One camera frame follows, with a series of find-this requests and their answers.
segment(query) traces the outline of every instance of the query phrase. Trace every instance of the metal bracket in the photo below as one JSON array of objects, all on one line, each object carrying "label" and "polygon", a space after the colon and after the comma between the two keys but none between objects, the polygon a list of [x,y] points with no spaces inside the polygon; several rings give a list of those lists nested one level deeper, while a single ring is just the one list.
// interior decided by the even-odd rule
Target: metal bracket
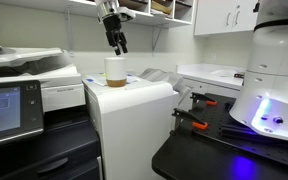
[{"label": "metal bracket", "polygon": [[66,22],[66,31],[67,31],[67,40],[68,40],[68,51],[69,51],[70,57],[74,57],[73,33],[72,33],[72,24],[71,24],[71,6],[68,6],[65,10],[65,22]]},{"label": "metal bracket", "polygon": [[[152,52],[153,52],[153,53],[154,53],[154,50],[155,50],[157,41],[158,41],[158,39],[160,38],[161,32],[162,32],[162,30],[164,29],[164,25],[165,25],[165,24],[153,26],[153,33],[152,33]],[[159,31],[158,31],[158,34],[157,34],[156,39],[154,40],[154,38],[155,38],[155,36],[154,36],[154,35],[155,35],[155,28],[159,28]]]}]

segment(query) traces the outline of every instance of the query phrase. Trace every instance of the paper cup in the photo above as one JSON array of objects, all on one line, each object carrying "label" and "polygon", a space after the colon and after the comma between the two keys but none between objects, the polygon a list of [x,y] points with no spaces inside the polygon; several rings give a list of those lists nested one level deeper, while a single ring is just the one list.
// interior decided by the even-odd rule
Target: paper cup
[{"label": "paper cup", "polygon": [[110,87],[122,87],[126,84],[126,60],[123,57],[105,58],[106,82]]}]

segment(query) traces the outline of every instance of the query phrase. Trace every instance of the touchscreen display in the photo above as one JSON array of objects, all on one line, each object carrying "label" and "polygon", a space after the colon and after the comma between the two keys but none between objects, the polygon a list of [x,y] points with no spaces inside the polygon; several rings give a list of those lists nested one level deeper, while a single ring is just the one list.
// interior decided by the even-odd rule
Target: touchscreen display
[{"label": "touchscreen display", "polygon": [[20,87],[0,89],[0,131],[21,126]]}]

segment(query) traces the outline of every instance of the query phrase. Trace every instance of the printer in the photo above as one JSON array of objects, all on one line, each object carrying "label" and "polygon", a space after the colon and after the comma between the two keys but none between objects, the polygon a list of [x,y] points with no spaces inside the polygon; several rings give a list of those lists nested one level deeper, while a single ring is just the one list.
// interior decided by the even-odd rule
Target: printer
[{"label": "printer", "polygon": [[0,144],[41,134],[45,112],[84,104],[66,51],[0,46]]}]

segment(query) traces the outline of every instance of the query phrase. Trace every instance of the white robot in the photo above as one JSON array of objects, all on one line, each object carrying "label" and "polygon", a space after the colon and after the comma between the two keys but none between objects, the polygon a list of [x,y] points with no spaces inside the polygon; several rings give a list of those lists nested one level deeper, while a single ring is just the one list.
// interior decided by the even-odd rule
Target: white robot
[{"label": "white robot", "polygon": [[230,115],[288,140],[288,0],[261,0],[244,86]]},{"label": "white robot", "polygon": [[135,18],[135,13],[126,7],[119,7],[118,0],[95,0],[98,20],[103,23],[106,29],[106,36],[110,46],[115,50],[116,55],[121,54],[120,48],[127,53],[126,39],[121,32],[121,22]]}]

